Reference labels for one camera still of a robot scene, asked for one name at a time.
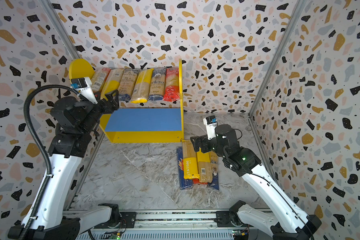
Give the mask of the long yellow spaghetti bag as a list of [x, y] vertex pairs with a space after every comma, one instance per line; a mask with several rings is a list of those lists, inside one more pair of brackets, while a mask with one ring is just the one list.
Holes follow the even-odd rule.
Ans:
[[109, 68], [102, 68], [108, 76], [105, 80], [100, 99], [105, 98], [105, 94], [110, 93], [114, 90], [117, 90], [120, 86], [120, 82], [124, 73], [124, 69], [109, 69]]

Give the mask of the dark blue spaghetti bag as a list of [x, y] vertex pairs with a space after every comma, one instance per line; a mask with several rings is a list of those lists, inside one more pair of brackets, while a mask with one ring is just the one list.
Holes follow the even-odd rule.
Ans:
[[119, 101], [129, 101], [131, 99], [138, 74], [139, 70], [136, 69], [124, 70], [120, 86], [118, 87]]

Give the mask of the yellow spaghetti bag with text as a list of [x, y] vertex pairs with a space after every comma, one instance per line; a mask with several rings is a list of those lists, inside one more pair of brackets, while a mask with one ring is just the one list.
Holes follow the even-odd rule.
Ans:
[[198, 171], [197, 154], [194, 146], [190, 140], [182, 141], [183, 147], [183, 168], [185, 179], [199, 179], [200, 174]]

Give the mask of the red label spaghetti bag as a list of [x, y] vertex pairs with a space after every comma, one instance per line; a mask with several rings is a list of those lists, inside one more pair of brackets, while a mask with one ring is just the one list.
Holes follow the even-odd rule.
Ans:
[[110, 71], [111, 69], [109, 68], [101, 68], [95, 72], [95, 74], [91, 78], [91, 89], [94, 93], [102, 91]]

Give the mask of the yellow top spaghetti bag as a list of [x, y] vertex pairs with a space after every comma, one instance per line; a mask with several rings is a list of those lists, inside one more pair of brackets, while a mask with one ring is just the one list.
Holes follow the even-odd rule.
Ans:
[[131, 96], [134, 104], [146, 103], [149, 99], [150, 85], [154, 69], [140, 71]]

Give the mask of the blue white spaghetti bag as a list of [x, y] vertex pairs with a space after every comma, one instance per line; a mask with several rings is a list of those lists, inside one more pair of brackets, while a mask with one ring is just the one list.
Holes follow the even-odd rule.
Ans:
[[155, 68], [150, 84], [149, 101], [160, 101], [165, 94], [167, 68]]

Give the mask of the blue Barilla spaghetti bag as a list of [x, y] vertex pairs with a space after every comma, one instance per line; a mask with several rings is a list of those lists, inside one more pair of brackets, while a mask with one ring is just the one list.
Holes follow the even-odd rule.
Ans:
[[190, 179], [185, 179], [184, 175], [184, 164], [183, 164], [183, 148], [177, 147], [177, 166], [178, 166], [178, 175], [179, 175], [179, 185], [181, 190], [191, 189], [193, 187], [193, 181]]

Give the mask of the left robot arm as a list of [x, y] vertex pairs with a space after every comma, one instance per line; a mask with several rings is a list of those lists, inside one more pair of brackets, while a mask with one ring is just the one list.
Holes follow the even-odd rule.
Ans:
[[[30, 106], [38, 93], [53, 88], [68, 90], [76, 96], [59, 99], [51, 110], [51, 115], [58, 121], [58, 129], [46, 150], [32, 123]], [[27, 96], [24, 118], [46, 163], [46, 172], [29, 212], [21, 224], [10, 228], [9, 239], [74, 240], [82, 233], [90, 234], [99, 224], [120, 222], [116, 204], [101, 204], [73, 218], [63, 215], [71, 182], [92, 140], [91, 132], [95, 132], [104, 114], [112, 114], [119, 107], [117, 90], [107, 93], [106, 98], [96, 104], [77, 90], [62, 85], [42, 86]]]

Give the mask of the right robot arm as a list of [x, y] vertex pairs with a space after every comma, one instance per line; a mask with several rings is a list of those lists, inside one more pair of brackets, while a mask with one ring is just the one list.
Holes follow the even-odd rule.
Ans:
[[229, 210], [235, 226], [251, 225], [274, 240], [312, 240], [322, 222], [297, 206], [278, 186], [260, 158], [250, 149], [240, 146], [235, 129], [230, 125], [214, 127], [207, 135], [191, 137], [196, 152], [214, 152], [223, 159], [226, 168], [246, 181], [272, 211], [266, 214], [238, 201]]

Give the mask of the yellow shelf unit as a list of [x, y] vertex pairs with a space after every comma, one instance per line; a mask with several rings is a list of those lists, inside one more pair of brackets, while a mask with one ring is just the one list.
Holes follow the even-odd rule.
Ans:
[[[182, 68], [179, 68], [179, 85], [182, 90]], [[90, 79], [94, 69], [84, 59], [74, 60], [70, 64], [69, 78]], [[101, 92], [94, 93], [97, 101]], [[112, 114], [101, 115], [96, 111], [95, 122], [111, 143], [176, 143], [184, 139], [184, 111], [179, 108], [122, 108], [125, 101], [119, 101], [120, 108]]]

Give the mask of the red bag underneath pile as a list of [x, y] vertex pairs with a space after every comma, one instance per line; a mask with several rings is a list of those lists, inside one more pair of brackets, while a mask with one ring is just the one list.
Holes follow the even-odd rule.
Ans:
[[200, 185], [200, 186], [202, 186], [202, 185], [208, 185], [208, 183], [202, 183], [202, 182], [200, 182], [199, 179], [193, 179], [193, 184], [194, 184], [194, 185]]

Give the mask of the navy spaghetti bag far right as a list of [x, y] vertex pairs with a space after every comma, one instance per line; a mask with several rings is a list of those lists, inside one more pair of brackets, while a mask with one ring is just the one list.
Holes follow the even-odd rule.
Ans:
[[212, 181], [208, 183], [209, 188], [219, 190], [219, 175], [218, 175], [218, 156], [214, 152], [209, 152], [211, 169], [212, 169]]

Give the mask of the metal base rail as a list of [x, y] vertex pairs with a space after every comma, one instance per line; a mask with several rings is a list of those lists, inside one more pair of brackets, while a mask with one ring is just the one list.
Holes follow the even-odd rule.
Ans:
[[234, 225], [227, 209], [126, 210], [121, 220], [102, 223], [79, 240], [269, 240], [248, 224]]

